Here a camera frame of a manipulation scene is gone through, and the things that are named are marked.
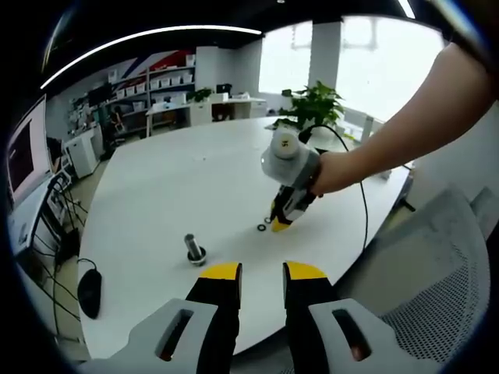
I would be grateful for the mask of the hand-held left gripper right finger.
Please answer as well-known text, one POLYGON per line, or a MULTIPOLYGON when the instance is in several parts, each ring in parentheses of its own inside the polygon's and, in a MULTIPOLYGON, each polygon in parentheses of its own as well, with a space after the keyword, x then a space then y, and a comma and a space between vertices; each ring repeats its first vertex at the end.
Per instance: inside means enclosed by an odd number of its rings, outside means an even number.
POLYGON ((357 301, 337 300, 315 266, 283 264, 285 328, 296 373, 437 373, 440 364, 416 358, 395 331, 357 301))

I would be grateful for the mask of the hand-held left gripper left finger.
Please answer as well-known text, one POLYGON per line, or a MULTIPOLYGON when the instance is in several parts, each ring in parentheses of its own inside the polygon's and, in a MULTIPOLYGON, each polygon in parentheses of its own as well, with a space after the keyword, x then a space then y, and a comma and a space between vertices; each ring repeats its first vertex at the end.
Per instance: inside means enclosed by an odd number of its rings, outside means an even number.
POLYGON ((89 373, 228 373, 239 335, 242 265, 204 270, 189 294, 133 327, 124 348, 87 363, 89 373))

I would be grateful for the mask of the person's right hand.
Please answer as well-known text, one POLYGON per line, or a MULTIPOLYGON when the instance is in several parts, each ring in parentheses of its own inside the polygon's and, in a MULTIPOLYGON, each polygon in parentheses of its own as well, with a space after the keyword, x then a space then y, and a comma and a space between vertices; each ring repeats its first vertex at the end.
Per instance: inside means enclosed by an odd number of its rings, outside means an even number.
POLYGON ((354 183, 349 153, 326 152, 320 155, 319 174, 310 191, 315 196, 337 192, 354 183))

